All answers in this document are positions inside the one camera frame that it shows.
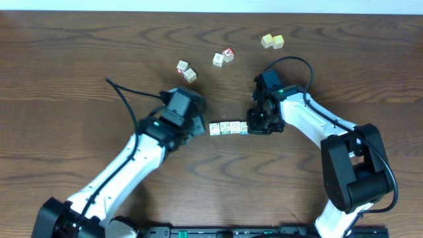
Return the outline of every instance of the white background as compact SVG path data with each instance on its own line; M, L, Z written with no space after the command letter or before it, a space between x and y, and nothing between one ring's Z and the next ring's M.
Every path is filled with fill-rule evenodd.
M0 10L423 14L423 0L0 0Z

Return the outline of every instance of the wood grain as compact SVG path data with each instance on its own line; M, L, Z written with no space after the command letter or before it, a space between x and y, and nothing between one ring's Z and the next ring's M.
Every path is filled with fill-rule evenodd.
M339 117L381 131L400 198L391 237L423 234L423 17L195 13L0 13L0 237L28 237L49 197L65 200L117 156L132 134L104 82L158 93L183 85L208 100L207 121L244 120L254 77L282 56L316 71L313 97ZM261 36L283 34L281 50ZM232 47L235 60L212 65ZM198 72L192 84L178 60ZM295 61L277 67L305 85ZM142 118L159 105L128 95ZM279 225L313 222L327 196L318 148L290 126L271 136L202 136L171 154L119 214L142 225ZM389 204L386 196L375 207Z

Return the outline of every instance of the white cube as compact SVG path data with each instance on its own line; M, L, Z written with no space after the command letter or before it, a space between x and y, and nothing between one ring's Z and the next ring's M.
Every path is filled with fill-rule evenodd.
M189 82L192 83L194 80L197 79L197 74L194 72L194 70L189 69L184 72L184 78Z
M229 122L220 122L220 134L225 135L231 133L231 124Z
M213 64L219 67L222 67L224 56L216 53L213 58Z
M211 136L220 135L220 124L219 123L210 123L209 128L210 128L210 135Z
M272 37L271 34L267 34L267 35L262 37L262 45L265 48L269 48L270 46L273 45L273 37Z
M284 38L282 37L282 35L279 36L274 36L273 37L273 49L279 49L282 48L282 46L284 46Z
M225 62L229 62L235 57L235 52L231 48L224 49L222 54L224 56Z
M246 122L240 122L240 127L241 127L241 135L247 135L249 133L249 127L247 126Z
M176 69L178 73L184 73L188 69L188 62L180 60Z
M231 134L239 134L241 131L239 122L231 122Z

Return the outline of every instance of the cube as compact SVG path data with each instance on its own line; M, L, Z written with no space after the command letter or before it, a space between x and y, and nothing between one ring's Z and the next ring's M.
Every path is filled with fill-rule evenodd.
M213 58L213 64L214 64L214 65L216 65L216 66L222 67L222 64L223 64L223 58L224 58L224 56L223 56L223 55L221 55L221 54L219 54L219 53L216 53L216 54L214 55L214 58Z
M188 62L180 60L176 69L178 73L184 73L188 69Z
M239 122L231 122L231 134L239 134L241 131Z
M184 72L184 78L189 82L192 83L194 80L197 79L197 74L194 72L194 70L189 69Z
M219 125L219 123L210 123L209 128L210 128L210 135L211 136L220 135L220 125Z
M229 62L235 57L235 52L231 48L224 49L222 54L224 56L223 60L225 60L225 62Z
M249 134L249 127L247 126L246 122L241 122L240 123L240 128L241 128L241 135L248 135Z
M231 133L231 124L229 122L220 122L220 134L225 135Z
M284 38L282 37L282 35L279 36L274 36L273 37L273 49L279 49L282 48L282 46L284 46Z
M273 37L271 34L267 34L262 37L262 45L265 48L269 48L270 46L273 46Z

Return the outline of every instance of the green component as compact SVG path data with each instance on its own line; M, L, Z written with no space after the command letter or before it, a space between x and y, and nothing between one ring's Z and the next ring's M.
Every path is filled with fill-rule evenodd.
M178 238L188 238L188 232L187 231L179 231Z

